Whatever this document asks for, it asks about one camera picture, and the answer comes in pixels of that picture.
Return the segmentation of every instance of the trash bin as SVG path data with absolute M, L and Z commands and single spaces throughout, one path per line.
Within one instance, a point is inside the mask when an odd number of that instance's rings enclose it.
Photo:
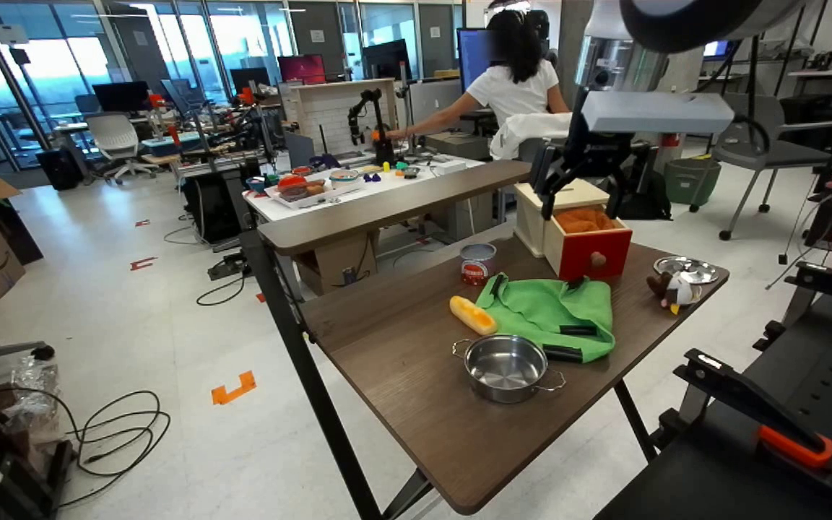
M 712 156 L 673 158 L 665 171 L 668 198 L 700 210 L 709 201 L 722 165 Z
M 85 178 L 69 151 L 38 152 L 38 162 L 54 190 L 73 190 Z

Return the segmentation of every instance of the orange tape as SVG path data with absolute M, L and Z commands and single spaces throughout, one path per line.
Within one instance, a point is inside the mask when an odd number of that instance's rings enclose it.
M 213 388 L 212 390 L 212 401 L 213 405 L 231 405 L 231 401 L 238 401 L 241 396 L 246 396 L 251 390 L 254 390 L 254 375 L 251 375 L 251 370 L 246 370 L 246 372 L 241 372 L 241 388 L 235 388 L 235 390 Z
M 830 437 L 821 437 L 823 451 L 810 451 L 810 447 L 798 444 L 795 438 L 777 432 L 768 425 L 761 425 L 758 437 L 765 447 L 795 458 L 798 466 L 804 466 L 810 470 L 827 470 L 832 463 L 832 438 Z

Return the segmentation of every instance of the wooden tabletop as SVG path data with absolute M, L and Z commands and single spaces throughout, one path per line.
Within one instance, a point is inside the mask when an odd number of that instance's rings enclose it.
M 444 206 L 444 201 L 465 198 L 465 195 L 499 188 L 499 185 L 521 181 L 528 175 L 528 168 L 532 168 L 528 162 L 486 162 L 480 168 L 467 168 L 459 172 L 436 175 L 428 181 L 413 181 L 404 190 L 382 190 L 368 198 L 346 201 L 346 206 L 332 206 L 332 208 L 298 213 L 291 220 L 265 221 L 259 224 L 259 234 L 281 253 L 291 258 L 342 234 L 378 229 L 384 221 L 404 220 L 433 206 Z
M 554 278 L 545 259 L 517 239 L 496 245 L 496 263 L 511 279 Z M 655 258 L 665 250 L 632 245 L 623 278 L 613 284 L 613 354 L 586 367 L 554 360 L 551 370 L 567 375 L 567 388 L 524 405 L 483 401 L 452 354 L 454 340 L 476 337 L 449 311 L 452 294 L 476 298 L 476 288 L 459 279 L 457 258 L 355 284 L 304 302 L 300 311 L 322 349 L 433 489 L 457 510 L 473 515 L 688 318 L 673 318 L 654 299 L 644 279 Z

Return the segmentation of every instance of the green cloth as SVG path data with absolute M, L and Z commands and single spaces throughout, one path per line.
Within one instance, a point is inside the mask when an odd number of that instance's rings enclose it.
M 486 279 L 476 307 L 496 318 L 496 336 L 576 349 L 583 364 L 616 349 L 613 288 L 600 279 Z

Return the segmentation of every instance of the person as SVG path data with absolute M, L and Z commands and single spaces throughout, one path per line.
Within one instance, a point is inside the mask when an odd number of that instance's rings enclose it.
M 492 106 L 499 126 L 517 113 L 569 113 L 560 94 L 557 73 L 550 61 L 544 61 L 540 41 L 525 13 L 495 13 L 486 25 L 486 41 L 492 65 L 476 76 L 467 91 L 410 126 L 389 130 L 387 138 L 400 141 L 444 130 L 480 106 Z

